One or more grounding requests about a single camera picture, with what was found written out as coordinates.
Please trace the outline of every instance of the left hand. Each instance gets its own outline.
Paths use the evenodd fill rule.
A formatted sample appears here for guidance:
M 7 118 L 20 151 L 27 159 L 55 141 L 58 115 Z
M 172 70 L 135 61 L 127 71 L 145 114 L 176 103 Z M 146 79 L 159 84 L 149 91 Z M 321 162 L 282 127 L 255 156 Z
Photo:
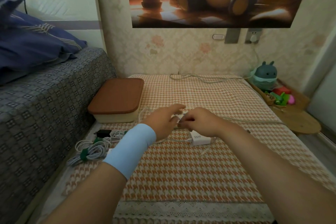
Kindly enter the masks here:
M 141 123 L 150 126 L 156 134 L 156 141 L 160 141 L 170 135 L 179 120 L 178 117 L 175 116 L 171 118 L 171 116 L 173 114 L 181 114 L 182 111 L 180 109 L 184 109 L 185 107 L 186 106 L 182 104 L 174 104 L 168 107 L 158 108 Z

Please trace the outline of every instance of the green cable tie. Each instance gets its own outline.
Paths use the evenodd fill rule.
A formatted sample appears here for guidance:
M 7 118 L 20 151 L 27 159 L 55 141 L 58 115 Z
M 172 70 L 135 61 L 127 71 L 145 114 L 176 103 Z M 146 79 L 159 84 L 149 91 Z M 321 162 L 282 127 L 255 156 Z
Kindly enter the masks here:
M 79 155 L 79 157 L 81 158 L 81 160 L 83 162 L 86 162 L 87 161 L 87 158 L 86 158 L 87 155 L 88 155 L 88 148 L 85 148 L 85 149 L 82 150 L 82 152 Z
M 96 139 L 93 141 L 92 144 L 95 144 L 96 142 L 100 142 L 100 141 L 103 141 L 103 139 L 100 137 L 96 137 Z

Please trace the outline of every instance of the brown lid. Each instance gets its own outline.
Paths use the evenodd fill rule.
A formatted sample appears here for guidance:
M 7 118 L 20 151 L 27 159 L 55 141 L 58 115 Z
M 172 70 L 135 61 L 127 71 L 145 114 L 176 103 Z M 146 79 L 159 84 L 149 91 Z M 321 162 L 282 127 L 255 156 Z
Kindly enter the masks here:
M 107 80 L 88 106 L 91 114 L 131 113 L 139 108 L 144 81 L 141 78 Z

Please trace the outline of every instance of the wrist sleeve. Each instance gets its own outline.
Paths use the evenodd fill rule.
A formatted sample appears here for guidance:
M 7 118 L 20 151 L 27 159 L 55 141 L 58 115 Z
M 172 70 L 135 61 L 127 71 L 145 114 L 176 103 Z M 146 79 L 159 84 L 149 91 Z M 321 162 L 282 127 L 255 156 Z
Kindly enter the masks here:
M 103 161 L 129 179 L 144 152 L 155 141 L 154 130 L 146 124 L 138 124 L 124 135 Z

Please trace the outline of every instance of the hand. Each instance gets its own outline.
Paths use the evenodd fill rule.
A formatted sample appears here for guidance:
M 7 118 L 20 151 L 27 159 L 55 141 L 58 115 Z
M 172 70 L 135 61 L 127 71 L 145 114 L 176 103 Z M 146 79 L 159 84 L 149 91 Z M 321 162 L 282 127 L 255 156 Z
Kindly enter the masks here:
M 201 107 L 186 113 L 178 124 L 180 128 L 195 130 L 206 137 L 218 137 L 224 125 L 225 121 L 222 118 Z
M 179 118 L 173 114 L 181 114 L 180 109 L 184 109 L 186 106 L 182 104 L 174 104 L 168 107 L 161 107 L 153 111 L 147 116 L 141 123 L 150 126 L 155 134 L 156 140 L 160 141 L 170 135 L 174 127 L 176 126 Z

